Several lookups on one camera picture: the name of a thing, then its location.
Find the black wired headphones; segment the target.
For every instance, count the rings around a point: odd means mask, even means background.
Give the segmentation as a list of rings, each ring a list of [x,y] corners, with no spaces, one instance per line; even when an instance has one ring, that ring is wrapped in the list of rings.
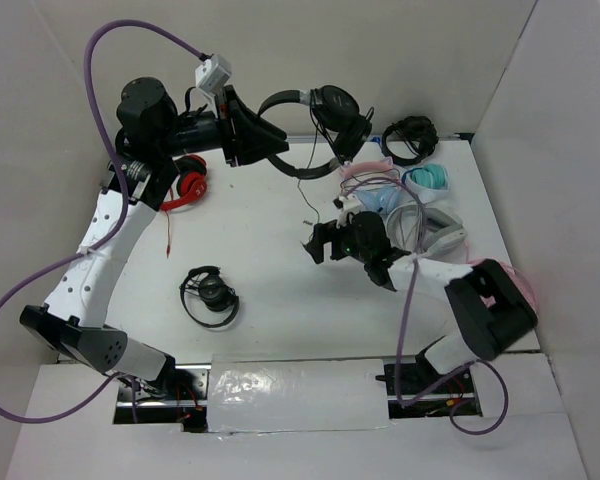
[[[329,145],[333,157],[328,162],[311,167],[315,154],[312,150],[306,168],[296,168],[283,161],[278,155],[267,160],[284,175],[295,178],[297,186],[301,181],[317,180],[328,176],[347,162],[352,162],[359,153],[372,129],[375,109],[371,107],[365,114],[354,97],[335,85],[325,85],[310,90],[282,90],[267,97],[260,105],[258,115],[283,104],[301,104],[309,109],[315,128],[314,145],[321,135]]]

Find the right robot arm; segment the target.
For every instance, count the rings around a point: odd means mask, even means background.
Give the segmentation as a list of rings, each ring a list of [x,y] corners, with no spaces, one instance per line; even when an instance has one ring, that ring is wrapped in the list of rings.
[[[303,245],[316,264],[325,247],[334,261],[360,262],[378,287],[407,295],[399,338],[406,336],[410,303],[423,292],[446,302],[455,330],[426,346],[415,357],[416,379],[428,392],[440,391],[451,372],[478,360],[493,361],[534,330],[536,310],[510,274],[496,260],[451,264],[423,258],[391,244],[376,213],[350,214],[344,221],[318,223]]]

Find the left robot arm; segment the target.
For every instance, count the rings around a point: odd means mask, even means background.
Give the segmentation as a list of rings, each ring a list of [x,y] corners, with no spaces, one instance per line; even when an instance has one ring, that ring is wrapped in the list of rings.
[[[164,399],[184,378],[175,359],[106,323],[124,266],[189,165],[187,154],[220,148],[230,165],[242,166],[289,145],[286,133],[251,111],[232,86],[210,107],[179,112],[158,79],[137,78],[123,88],[116,116],[115,161],[77,256],[42,305],[24,308],[20,323],[56,352],[102,374],[132,376]]]

